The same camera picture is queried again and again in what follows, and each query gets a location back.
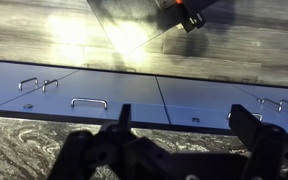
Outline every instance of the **cabinet drawer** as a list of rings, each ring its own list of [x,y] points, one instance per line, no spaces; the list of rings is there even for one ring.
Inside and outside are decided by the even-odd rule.
[[[288,89],[286,88],[274,88],[274,87],[262,87],[262,86],[250,86],[250,85],[234,85],[235,87],[248,92],[256,98],[263,99],[268,98],[272,101],[279,103],[282,99],[288,101]],[[288,111],[288,104],[285,104],[283,110]]]
[[[253,100],[249,101],[247,104],[241,103],[241,105],[251,113],[262,115],[263,123],[275,124],[288,132],[288,112],[278,112],[276,106],[261,104],[256,101],[256,98],[253,98]]]
[[[76,101],[73,98],[100,99],[102,103]],[[33,108],[23,109],[26,104]],[[52,84],[45,92],[38,89],[0,106],[0,110],[41,114],[80,116],[99,119],[119,118],[123,104],[132,105],[132,120],[169,124],[155,77],[79,71]]]
[[[158,82],[168,106],[230,111],[232,104],[239,104],[249,96],[225,83],[173,78],[158,78]]]
[[[228,112],[174,106],[167,106],[167,111],[173,125],[230,129],[227,120]]]
[[[0,104],[41,87],[44,80],[60,79],[76,71],[65,68],[0,63]],[[38,85],[35,81],[27,82],[23,84],[20,91],[19,83],[30,78],[37,78]]]

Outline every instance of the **marble countertop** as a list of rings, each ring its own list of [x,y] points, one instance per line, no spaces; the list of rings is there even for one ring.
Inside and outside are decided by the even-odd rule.
[[[46,179],[66,136],[77,130],[99,131],[98,125],[55,123],[0,117],[0,180]],[[234,136],[149,129],[132,129],[170,152],[230,152],[248,154]],[[98,168],[92,179],[116,179],[108,168]]]

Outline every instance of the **drawer front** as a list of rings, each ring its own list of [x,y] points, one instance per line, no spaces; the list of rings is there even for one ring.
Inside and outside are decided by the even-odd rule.
[[[273,87],[261,87],[250,85],[234,85],[235,87],[242,89],[256,98],[268,98],[272,101],[279,103],[282,99],[288,101],[288,89],[285,88],[273,88]],[[288,104],[283,106],[284,111],[288,111]]]
[[[60,79],[76,71],[73,69],[0,63],[0,104],[41,87],[44,80]],[[34,77],[39,80],[38,85],[35,84],[35,81],[30,81],[23,84],[22,90],[19,90],[21,81]]]
[[[168,106],[230,111],[232,104],[245,101],[247,93],[230,84],[158,78]]]
[[[73,98],[97,99],[102,103],[76,101]],[[23,109],[26,104],[31,109]],[[132,120],[137,122],[169,124],[156,79],[105,72],[79,71],[59,81],[58,87],[50,84],[2,106],[0,110],[24,111],[41,114],[115,119],[123,104],[132,104]]]
[[[167,106],[172,125],[230,129],[228,112]]]
[[[32,92],[0,106],[0,110],[89,117],[98,119],[118,120],[124,102],[106,101],[104,104],[93,102],[78,102],[71,107],[72,98],[69,96],[47,96],[39,91]],[[132,121],[143,123],[169,124],[164,106],[132,103]]]
[[[275,124],[284,128],[288,132],[288,112],[278,112],[276,106],[261,104],[256,101],[256,98],[250,101],[250,103],[241,103],[241,105],[251,113],[260,114],[262,116],[262,122]]]

